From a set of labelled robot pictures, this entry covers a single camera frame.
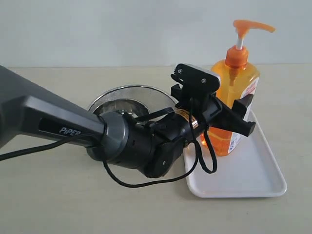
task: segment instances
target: white tray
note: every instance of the white tray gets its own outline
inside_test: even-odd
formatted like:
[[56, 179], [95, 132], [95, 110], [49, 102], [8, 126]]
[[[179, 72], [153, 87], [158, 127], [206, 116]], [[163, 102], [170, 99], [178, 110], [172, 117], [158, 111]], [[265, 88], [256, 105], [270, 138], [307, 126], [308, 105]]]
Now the white tray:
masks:
[[[218, 157], [218, 169], [207, 174], [198, 163], [187, 177], [190, 191], [202, 198], [217, 197], [273, 197], [286, 192], [286, 181], [274, 155], [251, 111], [249, 121], [256, 127], [249, 137], [244, 137], [227, 156]], [[212, 168], [209, 150], [201, 147], [208, 168]], [[184, 150], [185, 169], [189, 171], [195, 159], [193, 144]]]

